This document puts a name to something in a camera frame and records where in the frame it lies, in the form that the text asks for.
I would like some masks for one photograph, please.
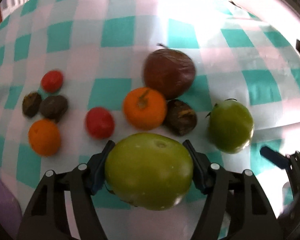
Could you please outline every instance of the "tomato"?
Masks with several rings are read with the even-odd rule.
[[[133,206],[165,210],[190,188],[193,162],[187,149],[168,137],[133,134],[109,153],[105,177],[114,193]]]
[[[95,139],[109,138],[114,132],[114,119],[107,109],[95,107],[86,114],[85,127]]]
[[[48,119],[34,122],[29,129],[28,138],[33,151],[43,157],[54,155],[61,147],[60,131]]]
[[[237,153],[249,145],[254,124],[249,110],[236,100],[216,104],[210,113],[209,138],[226,153]]]
[[[63,84],[63,74],[60,70],[51,70],[46,73],[42,80],[41,86],[45,92],[55,93]]]

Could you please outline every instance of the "tomato stem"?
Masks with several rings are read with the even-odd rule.
[[[167,47],[166,45],[163,45],[162,43],[158,43],[157,46],[164,47],[165,49],[169,49],[169,47]]]
[[[104,184],[105,185],[105,188],[107,189],[107,191],[110,193],[110,194],[112,194],[112,195],[115,195],[115,193],[114,193],[114,191],[113,190],[110,190],[110,189],[108,189],[108,187],[107,187],[107,185],[106,184]]]
[[[138,101],[138,107],[141,109],[146,108],[146,106],[148,105],[148,99],[145,98],[148,93],[150,92],[150,89],[147,89],[140,97],[139,97],[139,101]]]

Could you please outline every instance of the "cherry tomato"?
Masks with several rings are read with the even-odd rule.
[[[95,139],[109,138],[114,132],[114,119],[107,109],[95,107],[86,114],[85,127]]]
[[[45,92],[57,92],[63,84],[63,74],[60,70],[51,70],[46,73],[42,80],[41,86]]]

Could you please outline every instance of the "checkered tablecloth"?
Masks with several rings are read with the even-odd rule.
[[[126,122],[121,104],[142,86],[142,63],[157,43],[194,60],[197,77],[181,100],[197,111],[199,121],[183,138],[162,127],[151,132],[190,139],[197,151],[228,170],[252,169],[279,214],[288,179],[260,157],[259,149],[300,150],[300,56],[269,24],[226,0],[30,0],[1,23],[0,178],[22,210],[45,171],[70,171],[103,149],[106,140],[94,141],[85,132],[89,109],[111,110],[115,142],[138,132]],[[60,93],[69,98],[69,111],[59,124],[60,152],[40,158],[27,134],[41,117],[24,118],[21,104],[56,68],[65,76]],[[206,139],[205,116],[227,98],[246,105],[255,120],[253,143],[236,155],[219,152]],[[93,203],[109,239],[177,240],[190,238],[204,197],[192,185],[176,208],[150,212],[102,189]]]

